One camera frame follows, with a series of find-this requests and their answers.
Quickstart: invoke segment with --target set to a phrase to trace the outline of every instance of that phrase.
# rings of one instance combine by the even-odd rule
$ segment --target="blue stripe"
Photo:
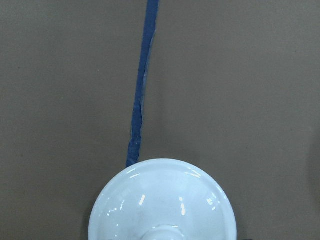
[[[136,81],[135,99],[131,121],[131,140],[128,147],[126,167],[136,164],[142,141],[142,126],[144,120],[144,100],[148,66],[153,39],[156,33],[156,20],[159,0],[148,0],[143,29],[138,78]]]

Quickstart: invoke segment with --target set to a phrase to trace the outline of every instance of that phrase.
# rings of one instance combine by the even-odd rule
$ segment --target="glossy white porcelain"
[[[207,173],[152,159],[116,175],[97,198],[89,240],[236,240],[231,204]]]

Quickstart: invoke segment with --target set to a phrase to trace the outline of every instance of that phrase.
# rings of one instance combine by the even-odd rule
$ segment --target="blue tape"
[[[140,54],[138,78],[136,81],[135,99],[131,121],[131,140],[128,147],[126,167],[136,164],[139,160],[139,152],[142,141],[142,126],[144,120],[144,100],[148,66],[153,39],[156,33],[156,20],[159,0],[148,0],[143,29],[143,38]]]

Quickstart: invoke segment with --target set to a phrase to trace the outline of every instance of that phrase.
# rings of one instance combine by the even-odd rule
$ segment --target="gray-brown surface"
[[[126,161],[145,0],[0,2],[0,239],[87,238]],[[320,239],[319,1],[162,0],[141,159],[209,173],[238,239]]]

